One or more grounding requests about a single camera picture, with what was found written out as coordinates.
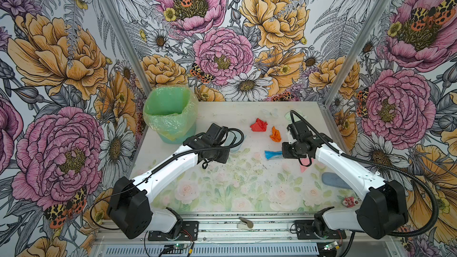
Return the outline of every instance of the trash bin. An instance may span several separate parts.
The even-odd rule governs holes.
[[[181,144],[195,135],[197,96],[185,87],[153,89],[143,107],[143,117],[163,142]]]

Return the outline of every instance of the pink peony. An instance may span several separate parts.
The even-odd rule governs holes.
[[[14,153],[14,140],[23,127],[19,112],[8,100],[0,98],[0,174],[10,164]]]
[[[174,8],[174,0],[156,0],[158,11],[163,12],[167,8]],[[176,19],[170,24],[180,36],[192,36],[192,34],[207,32],[212,27],[217,27],[222,24],[225,17],[225,7],[227,0],[205,0],[208,3],[208,10],[204,17],[195,15],[190,18]]]
[[[92,193],[101,180],[97,170],[103,129],[90,114],[64,107],[30,123],[17,143],[13,197],[36,201],[43,209],[66,203],[86,187]]]
[[[249,72],[254,55],[248,39],[230,29],[212,29],[203,40],[194,43],[195,63],[205,73],[215,77],[216,85],[225,85],[227,80]]]
[[[385,45],[378,47],[381,58],[395,61],[399,66],[421,72],[434,70],[457,52],[457,16],[443,25],[425,26],[419,32],[411,29],[411,10],[430,10],[443,0],[405,0],[390,18]]]
[[[384,70],[368,89],[366,134],[391,140],[395,149],[414,146],[430,128],[436,108],[426,79],[413,70]]]

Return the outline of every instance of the red crumpled paper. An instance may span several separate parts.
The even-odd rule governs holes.
[[[265,132],[267,125],[268,123],[266,123],[266,121],[262,121],[259,118],[257,118],[255,123],[251,125],[251,130],[254,132]]]
[[[272,134],[270,135],[270,138],[275,142],[281,142],[281,134],[279,133],[279,130],[273,126],[271,132]]]

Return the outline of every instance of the trash bag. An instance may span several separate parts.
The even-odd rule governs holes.
[[[197,96],[186,87],[153,89],[143,107],[146,124],[157,131],[165,143],[181,144],[195,134]]]

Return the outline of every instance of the table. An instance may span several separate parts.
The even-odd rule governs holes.
[[[280,151],[281,143],[270,139],[274,126],[287,141],[289,111],[302,114],[318,131],[330,136],[316,102],[199,102],[197,133],[211,123],[243,131],[245,140],[226,164],[201,164],[187,170],[170,183],[152,206],[170,207],[178,213],[216,212],[306,212],[344,207],[342,201],[355,197],[351,190],[323,184],[321,175],[331,172],[317,161],[309,168],[297,160],[266,160],[264,151]],[[253,132],[256,118],[268,123],[266,132]],[[152,169],[173,153],[178,145],[165,144],[151,128],[139,147],[131,178]]]

